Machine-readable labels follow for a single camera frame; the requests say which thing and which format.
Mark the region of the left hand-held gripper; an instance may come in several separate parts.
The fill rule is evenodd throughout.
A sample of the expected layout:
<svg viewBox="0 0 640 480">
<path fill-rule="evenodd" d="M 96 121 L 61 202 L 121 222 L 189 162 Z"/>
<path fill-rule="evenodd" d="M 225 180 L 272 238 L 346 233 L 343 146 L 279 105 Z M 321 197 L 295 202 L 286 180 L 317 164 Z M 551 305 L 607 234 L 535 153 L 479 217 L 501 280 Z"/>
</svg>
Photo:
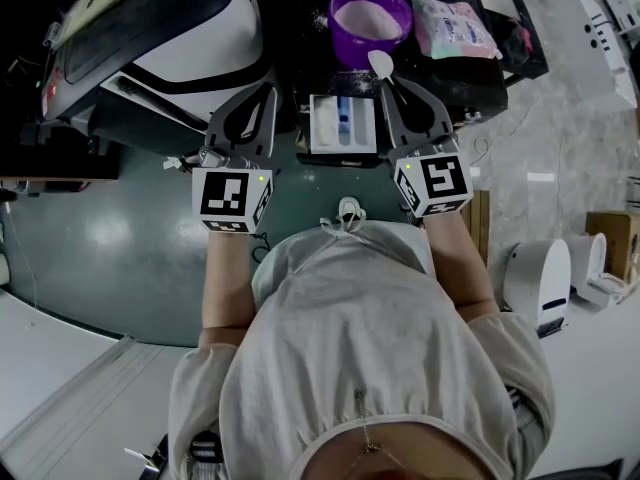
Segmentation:
<svg viewBox="0 0 640 480">
<path fill-rule="evenodd" d="M 274 171 L 255 160 L 273 151 L 278 107 L 276 87 L 262 82 L 235 94 L 211 116 L 200 164 L 192 169 L 194 216 L 210 231 L 255 234 L 274 192 Z"/>
</svg>

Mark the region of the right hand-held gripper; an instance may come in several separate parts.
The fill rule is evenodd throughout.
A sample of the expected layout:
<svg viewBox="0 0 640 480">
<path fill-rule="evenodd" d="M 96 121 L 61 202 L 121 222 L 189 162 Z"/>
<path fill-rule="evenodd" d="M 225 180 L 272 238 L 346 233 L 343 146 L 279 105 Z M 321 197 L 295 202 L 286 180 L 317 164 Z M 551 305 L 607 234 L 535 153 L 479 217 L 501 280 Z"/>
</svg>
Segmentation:
<svg viewBox="0 0 640 480">
<path fill-rule="evenodd" d="M 459 211 L 473 198 L 471 170 L 457 136 L 447 135 L 452 125 L 445 105 L 402 77 L 383 81 L 381 100 L 394 147 L 392 180 L 408 210 L 415 218 Z"/>
</svg>

